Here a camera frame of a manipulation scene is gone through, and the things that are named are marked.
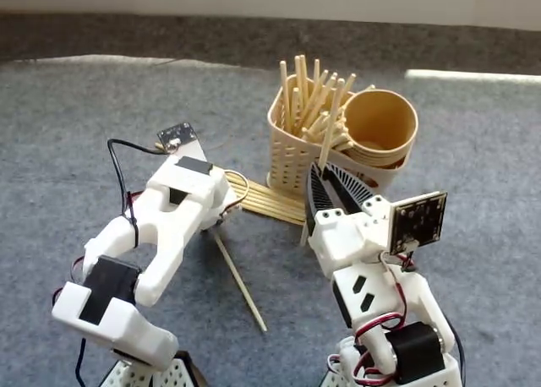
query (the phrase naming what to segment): beige cup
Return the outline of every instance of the beige cup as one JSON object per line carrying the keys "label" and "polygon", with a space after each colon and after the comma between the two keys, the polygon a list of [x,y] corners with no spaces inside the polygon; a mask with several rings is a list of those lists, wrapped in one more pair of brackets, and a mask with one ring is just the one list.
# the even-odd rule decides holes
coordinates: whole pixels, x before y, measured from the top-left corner
{"label": "beige cup", "polygon": [[366,90],[345,104],[344,115],[354,146],[345,153],[370,166],[393,166],[406,157],[418,130],[415,109],[389,90]]}

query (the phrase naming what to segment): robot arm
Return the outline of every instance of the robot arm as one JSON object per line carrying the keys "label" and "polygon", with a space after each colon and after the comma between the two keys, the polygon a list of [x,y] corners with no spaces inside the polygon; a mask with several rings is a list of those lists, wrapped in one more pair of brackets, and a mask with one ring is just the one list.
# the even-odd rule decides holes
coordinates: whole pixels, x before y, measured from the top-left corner
{"label": "robot arm", "polygon": [[[406,259],[417,247],[439,240],[446,193],[390,203],[337,166],[327,164],[321,172],[313,164],[306,197],[309,245],[355,334],[338,346],[347,385],[433,387],[445,381],[462,387],[449,355],[455,337],[428,282],[382,260]],[[410,313],[418,322],[406,322]],[[391,327],[388,318],[401,323]],[[361,347],[383,378],[358,376]]]}
{"label": "robot arm", "polygon": [[[137,280],[137,303],[151,307],[158,301],[182,263],[189,239],[215,225],[236,199],[222,169],[186,155],[167,157],[133,205],[139,243],[157,246],[156,256]],[[118,258],[131,250],[134,238],[128,219],[112,220],[86,243],[83,272],[88,274],[100,256]]]}
{"label": "robot arm", "polygon": [[[160,371],[177,353],[177,337],[148,322],[135,304],[151,307],[158,301],[190,238],[219,223],[237,201],[225,172],[205,160],[191,127],[179,127],[171,139],[180,145],[177,151],[150,178],[126,216],[113,219],[86,243],[83,284],[68,282],[52,310],[55,319],[123,360]],[[145,270],[119,259],[138,243],[156,245]]]}

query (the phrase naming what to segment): white plastic bracket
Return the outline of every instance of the white plastic bracket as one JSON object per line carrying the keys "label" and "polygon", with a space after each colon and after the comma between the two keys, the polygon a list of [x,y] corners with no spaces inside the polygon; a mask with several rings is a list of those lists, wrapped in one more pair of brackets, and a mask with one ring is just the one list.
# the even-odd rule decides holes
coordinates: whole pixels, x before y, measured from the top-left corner
{"label": "white plastic bracket", "polygon": [[195,387],[195,385],[181,359],[174,359],[171,366],[163,372],[118,361],[100,384],[101,387]]}

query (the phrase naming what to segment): circuit board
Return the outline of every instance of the circuit board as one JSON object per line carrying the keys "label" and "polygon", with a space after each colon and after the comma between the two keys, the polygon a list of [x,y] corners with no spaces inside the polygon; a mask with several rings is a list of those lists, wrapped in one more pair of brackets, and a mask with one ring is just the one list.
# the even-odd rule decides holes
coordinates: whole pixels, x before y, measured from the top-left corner
{"label": "circuit board", "polygon": [[174,127],[163,129],[157,135],[167,152],[175,151],[181,145],[197,140],[197,135],[189,123],[179,123]]}
{"label": "circuit board", "polygon": [[393,205],[390,253],[404,252],[411,241],[418,247],[439,241],[446,200],[447,193],[432,193]]}

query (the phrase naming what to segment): gray carpet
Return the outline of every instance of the gray carpet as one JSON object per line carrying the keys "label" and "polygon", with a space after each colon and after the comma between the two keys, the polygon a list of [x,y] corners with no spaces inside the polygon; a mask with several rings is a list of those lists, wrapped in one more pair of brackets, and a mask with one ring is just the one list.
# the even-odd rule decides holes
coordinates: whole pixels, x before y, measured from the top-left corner
{"label": "gray carpet", "polygon": [[[211,161],[263,182],[277,62],[305,52],[356,72],[358,89],[397,90],[418,109],[413,157],[386,196],[449,191],[442,239],[417,261],[462,336],[468,385],[537,385],[541,84],[405,72],[541,74],[540,43],[533,32],[421,25],[0,18],[0,384],[75,385],[79,336],[51,320],[50,296],[118,213],[106,139],[151,145],[157,130],[188,120]],[[72,58],[86,54],[125,57]],[[161,162],[118,153],[131,189]],[[143,312],[178,336],[213,386],[317,385],[347,330],[313,254],[297,246],[299,230],[242,213],[224,233],[266,335],[204,236]],[[131,259],[148,263],[151,252],[142,247]],[[87,385],[111,364],[89,346]]]}

